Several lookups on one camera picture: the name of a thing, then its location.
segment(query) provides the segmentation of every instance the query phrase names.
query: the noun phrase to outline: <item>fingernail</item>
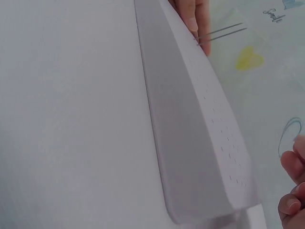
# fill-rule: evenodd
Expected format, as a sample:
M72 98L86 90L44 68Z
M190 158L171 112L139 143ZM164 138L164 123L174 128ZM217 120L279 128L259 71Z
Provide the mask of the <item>fingernail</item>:
M289 199L287 201L288 208L291 208L294 204L297 204L297 201L295 199Z
M198 25L197 25L196 18L190 18L187 22L187 27L192 32L198 31Z

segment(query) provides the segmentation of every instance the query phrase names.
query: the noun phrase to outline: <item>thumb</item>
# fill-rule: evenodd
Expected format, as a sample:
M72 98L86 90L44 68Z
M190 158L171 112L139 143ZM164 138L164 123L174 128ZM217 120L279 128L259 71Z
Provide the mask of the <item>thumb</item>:
M198 25L195 16L196 0L176 0L176 6L187 28L191 32L197 32Z

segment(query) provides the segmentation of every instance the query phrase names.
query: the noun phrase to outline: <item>notebook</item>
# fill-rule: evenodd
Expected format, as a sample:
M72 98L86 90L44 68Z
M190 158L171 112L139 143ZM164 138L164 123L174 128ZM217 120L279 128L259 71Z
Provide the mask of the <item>notebook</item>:
M135 0L165 204L175 223L260 203L252 161L222 86L167 0Z

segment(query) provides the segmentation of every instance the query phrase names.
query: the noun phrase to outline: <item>finger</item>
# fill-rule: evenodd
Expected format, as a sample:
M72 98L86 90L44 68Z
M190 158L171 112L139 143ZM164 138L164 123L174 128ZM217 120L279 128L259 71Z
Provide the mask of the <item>finger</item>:
M176 0L176 6L180 17L191 32L198 31L198 25L195 16L195 0Z
M297 153L286 151L281 156L281 164L296 184L305 182L305 166Z
M295 215L301 208L301 202L292 194L283 196L278 204L278 213L281 221Z
M303 160L305 159L305 136L299 135L295 138L294 150Z
M177 8L176 8L176 3L175 3L175 1L174 0L168 0L169 1L169 3L172 5L172 7L176 10Z
M204 53L208 56L211 53L211 42L209 41L211 36L207 35L211 32L209 0L196 1L195 15L198 24L198 36L201 37L199 43Z
M287 216L282 220L284 229L300 229L305 225L305 209L299 211L294 216Z
M303 204L305 202L305 182L295 186L290 193L298 198Z

